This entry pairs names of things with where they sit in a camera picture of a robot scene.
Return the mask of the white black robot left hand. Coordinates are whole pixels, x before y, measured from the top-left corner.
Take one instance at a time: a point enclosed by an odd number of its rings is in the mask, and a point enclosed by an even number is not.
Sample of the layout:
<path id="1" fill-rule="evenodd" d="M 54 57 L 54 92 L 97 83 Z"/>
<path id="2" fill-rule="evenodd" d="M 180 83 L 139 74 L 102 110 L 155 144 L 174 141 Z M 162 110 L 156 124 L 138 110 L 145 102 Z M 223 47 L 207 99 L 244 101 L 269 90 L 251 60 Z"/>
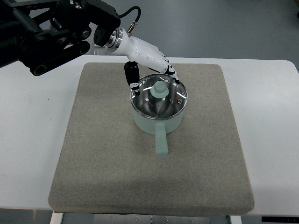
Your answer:
<path id="1" fill-rule="evenodd" d="M 108 39 L 106 49 L 113 55 L 126 56 L 129 60 L 124 66 L 126 79 L 135 95 L 139 95 L 138 65 L 157 73 L 165 74 L 180 83 L 176 70 L 158 47 L 137 37 L 129 36 L 123 28 L 115 30 Z"/>

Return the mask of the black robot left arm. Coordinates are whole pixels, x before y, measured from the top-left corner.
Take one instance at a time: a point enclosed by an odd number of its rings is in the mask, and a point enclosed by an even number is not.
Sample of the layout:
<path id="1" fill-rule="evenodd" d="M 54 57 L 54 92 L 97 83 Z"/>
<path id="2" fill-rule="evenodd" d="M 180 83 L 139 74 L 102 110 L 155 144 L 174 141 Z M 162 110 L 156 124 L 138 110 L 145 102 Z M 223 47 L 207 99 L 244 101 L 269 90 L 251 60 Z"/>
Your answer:
<path id="1" fill-rule="evenodd" d="M 89 51 L 91 23 L 104 46 L 121 19 L 101 0 L 2 0 L 0 66 L 20 61 L 34 76 L 49 72 Z"/>

